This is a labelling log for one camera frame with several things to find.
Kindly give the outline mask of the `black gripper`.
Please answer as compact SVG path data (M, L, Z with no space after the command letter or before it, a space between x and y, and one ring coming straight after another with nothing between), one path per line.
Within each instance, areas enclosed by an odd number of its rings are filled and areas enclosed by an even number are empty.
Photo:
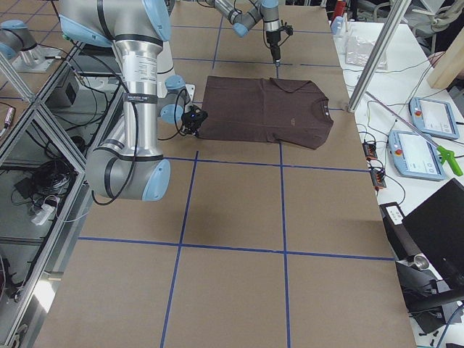
M182 119L181 133L183 135L193 135L200 138L199 128L201 127L203 120L196 118Z
M275 31L265 31L265 38L269 45L270 53L273 54L273 61L275 66L281 64L281 50L279 47L279 42L281 40L281 32L279 30Z

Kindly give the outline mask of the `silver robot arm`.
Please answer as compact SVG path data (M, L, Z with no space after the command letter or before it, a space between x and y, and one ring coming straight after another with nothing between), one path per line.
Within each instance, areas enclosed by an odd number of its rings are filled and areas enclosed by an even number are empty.
M251 7L247 12L238 9L231 1L196 1L206 8L216 9L232 24L235 33L244 37L260 21L263 24L265 46L270 50L273 64L281 64L281 33L286 30L280 20L278 1L250 1Z
M87 181L93 196L158 201L171 167L158 146L158 120L181 136L197 135L207 113L194 105L183 78L158 72L168 59L170 15L164 1L62 1L62 32L70 40L111 48L120 68L123 116L91 151Z

